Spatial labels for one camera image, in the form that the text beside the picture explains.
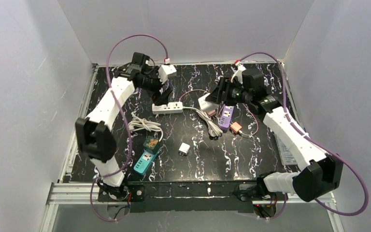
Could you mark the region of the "white power strip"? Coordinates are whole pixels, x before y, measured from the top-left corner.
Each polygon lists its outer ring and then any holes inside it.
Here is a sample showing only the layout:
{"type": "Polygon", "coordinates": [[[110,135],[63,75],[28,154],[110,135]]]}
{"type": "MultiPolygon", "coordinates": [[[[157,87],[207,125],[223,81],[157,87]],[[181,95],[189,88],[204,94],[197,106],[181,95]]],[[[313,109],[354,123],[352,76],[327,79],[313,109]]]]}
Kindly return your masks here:
{"type": "Polygon", "coordinates": [[[159,106],[152,104],[152,113],[154,115],[177,114],[177,113],[182,113],[183,110],[184,110],[184,106],[183,106],[183,103],[180,101],[169,102],[168,104],[163,104],[159,106]]]}

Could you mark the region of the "white multi-socket adapter plug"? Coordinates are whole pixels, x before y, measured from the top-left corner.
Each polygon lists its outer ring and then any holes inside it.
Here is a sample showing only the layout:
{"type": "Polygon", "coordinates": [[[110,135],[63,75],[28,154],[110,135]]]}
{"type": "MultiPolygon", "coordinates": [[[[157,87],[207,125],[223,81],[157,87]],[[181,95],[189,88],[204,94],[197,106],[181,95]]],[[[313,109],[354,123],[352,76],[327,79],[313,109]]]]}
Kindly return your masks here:
{"type": "Polygon", "coordinates": [[[200,97],[198,99],[200,109],[206,113],[216,109],[216,104],[206,101],[206,97],[200,97]]]}

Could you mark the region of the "purple power strip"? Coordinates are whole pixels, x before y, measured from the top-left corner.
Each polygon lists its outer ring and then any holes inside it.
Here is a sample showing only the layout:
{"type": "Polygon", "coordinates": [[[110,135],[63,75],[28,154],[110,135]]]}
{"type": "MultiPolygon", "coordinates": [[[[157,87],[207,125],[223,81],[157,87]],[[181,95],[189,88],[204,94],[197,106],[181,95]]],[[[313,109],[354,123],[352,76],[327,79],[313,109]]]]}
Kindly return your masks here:
{"type": "Polygon", "coordinates": [[[233,110],[234,110],[234,106],[226,106],[225,105],[223,107],[220,119],[218,121],[218,127],[222,131],[227,131],[230,128],[233,110]]]}

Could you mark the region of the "green dragon socket cube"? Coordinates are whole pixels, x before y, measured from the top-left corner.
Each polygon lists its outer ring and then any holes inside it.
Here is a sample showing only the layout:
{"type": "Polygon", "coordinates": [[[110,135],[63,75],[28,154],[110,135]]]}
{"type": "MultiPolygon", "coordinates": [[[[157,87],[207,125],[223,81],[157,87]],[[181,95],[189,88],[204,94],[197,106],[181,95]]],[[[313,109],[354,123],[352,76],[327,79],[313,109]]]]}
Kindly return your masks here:
{"type": "Polygon", "coordinates": [[[161,149],[161,143],[159,139],[152,136],[147,136],[146,140],[143,143],[143,147],[147,152],[156,155],[161,149]]]}

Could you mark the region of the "small white cube charger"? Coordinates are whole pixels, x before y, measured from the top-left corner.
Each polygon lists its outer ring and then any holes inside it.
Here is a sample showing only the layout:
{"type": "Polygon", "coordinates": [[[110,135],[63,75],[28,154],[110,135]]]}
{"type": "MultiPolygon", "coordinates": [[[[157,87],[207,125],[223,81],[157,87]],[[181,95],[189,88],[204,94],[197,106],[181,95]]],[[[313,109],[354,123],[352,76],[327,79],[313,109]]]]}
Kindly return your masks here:
{"type": "Polygon", "coordinates": [[[181,143],[178,151],[181,156],[187,156],[189,153],[189,150],[190,150],[189,144],[181,143]]]}

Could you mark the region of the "teal power strip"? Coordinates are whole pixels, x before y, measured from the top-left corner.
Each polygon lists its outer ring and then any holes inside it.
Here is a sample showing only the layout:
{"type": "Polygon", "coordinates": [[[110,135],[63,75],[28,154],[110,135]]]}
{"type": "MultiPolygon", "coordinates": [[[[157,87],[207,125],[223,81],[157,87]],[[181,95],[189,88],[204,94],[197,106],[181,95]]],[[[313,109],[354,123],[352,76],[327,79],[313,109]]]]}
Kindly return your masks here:
{"type": "Polygon", "coordinates": [[[147,170],[152,165],[154,159],[158,156],[159,152],[151,153],[147,150],[143,152],[141,157],[138,159],[136,164],[134,165],[134,171],[140,175],[145,175],[147,170]]]}

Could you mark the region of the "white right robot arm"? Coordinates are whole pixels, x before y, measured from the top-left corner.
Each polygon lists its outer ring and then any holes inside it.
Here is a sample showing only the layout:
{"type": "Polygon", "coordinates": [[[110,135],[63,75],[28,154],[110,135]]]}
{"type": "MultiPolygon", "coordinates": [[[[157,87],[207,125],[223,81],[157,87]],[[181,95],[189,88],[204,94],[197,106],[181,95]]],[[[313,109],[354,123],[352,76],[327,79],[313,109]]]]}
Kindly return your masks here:
{"type": "Polygon", "coordinates": [[[297,122],[284,110],[280,95],[267,90],[260,70],[252,68],[242,71],[239,76],[221,77],[206,100],[226,106],[246,104],[295,158],[299,172],[262,174],[257,178],[254,190],[257,195],[294,193],[310,202],[339,187],[343,163],[308,141],[302,129],[294,129],[297,122]]]}

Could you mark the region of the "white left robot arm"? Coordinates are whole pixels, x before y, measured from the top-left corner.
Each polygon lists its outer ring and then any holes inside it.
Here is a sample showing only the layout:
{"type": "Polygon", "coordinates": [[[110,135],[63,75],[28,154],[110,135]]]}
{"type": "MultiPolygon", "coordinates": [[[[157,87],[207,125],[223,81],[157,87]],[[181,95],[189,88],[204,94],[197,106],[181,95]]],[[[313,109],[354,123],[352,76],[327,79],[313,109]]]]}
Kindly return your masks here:
{"type": "Polygon", "coordinates": [[[112,134],[114,121],[123,115],[122,106],[137,89],[142,89],[157,106],[167,104],[172,92],[168,87],[160,92],[166,81],[176,76],[176,68],[165,59],[160,66],[150,64],[151,58],[135,52],[131,62],[117,68],[111,86],[97,106],[86,117],[75,122],[78,151],[97,167],[104,184],[119,187],[123,170],[115,158],[116,140],[112,134]]]}

